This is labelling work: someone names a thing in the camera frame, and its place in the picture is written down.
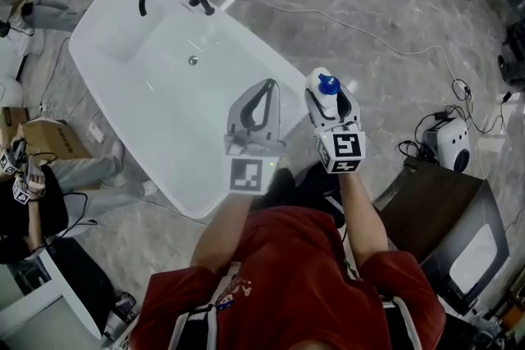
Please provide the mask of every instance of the person in black shirt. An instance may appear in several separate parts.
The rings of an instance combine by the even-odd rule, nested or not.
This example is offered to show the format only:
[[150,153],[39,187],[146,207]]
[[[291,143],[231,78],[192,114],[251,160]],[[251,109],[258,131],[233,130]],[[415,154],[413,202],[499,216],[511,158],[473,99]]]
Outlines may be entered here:
[[83,191],[88,197],[85,207],[85,197],[67,195],[118,175],[123,153],[122,143],[116,142],[107,157],[58,160],[42,165],[45,192],[30,191],[30,202],[25,206],[13,198],[13,175],[0,172],[0,264],[23,260],[41,248],[45,239],[63,234],[65,230],[73,235],[79,222],[95,219],[156,193],[158,189],[152,181],[88,190]]

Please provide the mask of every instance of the white bathtub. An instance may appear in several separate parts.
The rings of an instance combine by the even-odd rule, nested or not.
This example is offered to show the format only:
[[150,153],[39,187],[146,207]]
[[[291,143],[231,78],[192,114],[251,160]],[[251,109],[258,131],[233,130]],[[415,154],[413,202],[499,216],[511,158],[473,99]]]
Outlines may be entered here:
[[141,17],[139,0],[95,0],[71,36],[71,55],[137,162],[183,214],[201,219],[227,194],[231,104],[275,79],[283,138],[306,115],[304,77],[219,8],[205,16],[185,0],[146,7]]

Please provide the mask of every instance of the floor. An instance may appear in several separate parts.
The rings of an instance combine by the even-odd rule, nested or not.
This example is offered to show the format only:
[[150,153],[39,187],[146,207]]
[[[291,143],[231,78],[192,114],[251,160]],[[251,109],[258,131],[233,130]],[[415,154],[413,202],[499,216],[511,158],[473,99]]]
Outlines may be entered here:
[[[72,0],[71,7],[83,10],[91,1]],[[223,2],[211,1],[219,5]],[[491,124],[495,109],[499,112],[498,98],[507,91],[496,65],[504,39],[504,22],[486,0],[262,1],[285,8],[324,11],[377,34],[403,52],[440,45],[447,51],[455,76],[467,81],[474,92],[473,114],[478,125],[487,120]],[[401,56],[372,37],[319,14],[285,13],[259,2],[239,0],[227,12],[304,75],[324,66],[349,86],[361,106],[367,134],[367,159],[360,173],[374,199],[402,167],[404,157],[397,150],[397,143],[411,139],[416,124],[426,114],[458,103],[450,87],[452,78],[445,57],[435,48]],[[107,153],[116,136],[85,87],[66,46],[44,92],[65,37],[63,33],[49,32],[43,55],[28,60],[22,77],[25,104],[37,116],[43,97],[45,116],[67,120],[94,154]],[[479,141],[482,169],[476,153],[467,169],[470,175],[484,174],[488,178],[504,226],[508,226],[511,258],[483,294],[480,305],[486,307],[497,302],[505,283],[525,262],[525,247],[520,247],[525,217],[517,219],[525,207],[523,113],[523,100],[516,94],[504,106],[506,131],[501,133],[498,123],[490,135]],[[107,134],[102,144],[88,134],[90,121]],[[470,139],[474,151],[473,130]],[[309,120],[304,119],[287,139],[286,153],[295,174],[317,160]],[[127,153],[125,171],[116,182],[145,179],[145,173]],[[171,207],[161,193],[154,200]],[[117,288],[141,300],[152,273],[188,264],[203,229],[204,225],[163,208],[137,203],[115,210],[79,241]]]

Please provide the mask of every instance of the black shirt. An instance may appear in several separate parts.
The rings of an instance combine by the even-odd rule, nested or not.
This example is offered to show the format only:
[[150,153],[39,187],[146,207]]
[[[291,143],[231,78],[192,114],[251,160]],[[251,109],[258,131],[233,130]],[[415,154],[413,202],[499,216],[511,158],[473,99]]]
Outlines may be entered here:
[[[55,175],[47,165],[42,166],[42,172],[46,193],[39,199],[40,226],[42,237],[47,238],[67,228],[69,218]],[[0,264],[18,262],[31,254],[24,240],[29,234],[29,206],[13,198],[14,183],[14,179],[0,183]]]

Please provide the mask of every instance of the shirt sleeve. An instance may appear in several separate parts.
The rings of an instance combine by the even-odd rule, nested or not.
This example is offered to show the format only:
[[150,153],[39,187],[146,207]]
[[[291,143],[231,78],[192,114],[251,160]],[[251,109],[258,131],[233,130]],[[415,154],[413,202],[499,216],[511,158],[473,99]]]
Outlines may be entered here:
[[177,318],[208,303],[219,280],[203,267],[152,275],[130,348],[168,348]]
[[436,348],[445,328],[445,310],[412,254],[379,252],[365,261],[359,274],[379,293],[403,299],[422,348]]
[[0,241],[0,264],[12,264],[31,255],[24,238],[10,236]]

